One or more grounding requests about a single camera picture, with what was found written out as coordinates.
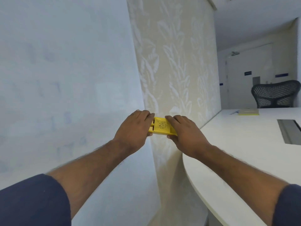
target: whiteboard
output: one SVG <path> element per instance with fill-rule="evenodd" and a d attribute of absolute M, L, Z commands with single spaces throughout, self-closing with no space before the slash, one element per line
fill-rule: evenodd
<path fill-rule="evenodd" d="M 126 0 L 0 0 L 0 189 L 111 140 L 144 109 Z M 147 225 L 160 207 L 149 140 L 73 225 Z"/>

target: yellow plastic case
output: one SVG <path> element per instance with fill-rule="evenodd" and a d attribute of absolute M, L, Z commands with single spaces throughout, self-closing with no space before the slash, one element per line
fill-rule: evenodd
<path fill-rule="evenodd" d="M 149 132 L 159 135 L 176 135 L 175 129 L 170 125 L 170 123 L 165 118 L 155 117 Z"/>

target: forearm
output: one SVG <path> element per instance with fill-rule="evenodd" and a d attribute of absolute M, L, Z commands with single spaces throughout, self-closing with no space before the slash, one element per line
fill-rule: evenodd
<path fill-rule="evenodd" d="M 111 171 L 129 156 L 128 152 L 124 145 L 112 140 L 92 153 L 48 173 L 66 191 L 71 218 Z"/>
<path fill-rule="evenodd" d="M 227 182 L 267 225 L 271 225 L 279 194 L 288 183 L 233 158 L 215 146 L 206 148 L 199 151 L 196 158 Z"/>

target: cream wallpaper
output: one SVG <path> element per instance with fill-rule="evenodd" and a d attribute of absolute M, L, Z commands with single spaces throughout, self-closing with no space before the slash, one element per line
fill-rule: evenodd
<path fill-rule="evenodd" d="M 127 0 L 145 108 L 181 114 L 201 127 L 220 109 L 213 9 L 207 0 Z M 161 209 L 149 226 L 204 225 L 207 208 L 192 188 L 182 153 L 151 138 Z"/>

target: white desk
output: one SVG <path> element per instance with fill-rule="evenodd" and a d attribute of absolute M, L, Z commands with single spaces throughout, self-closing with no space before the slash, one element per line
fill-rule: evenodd
<path fill-rule="evenodd" d="M 201 131 L 208 141 L 234 157 L 289 183 L 301 185 L 301 146 L 285 144 L 277 119 L 301 125 L 301 108 L 260 109 L 259 116 L 222 110 Z M 263 221 L 220 177 L 183 155 L 188 178 L 208 209 L 224 226 L 259 226 Z"/>

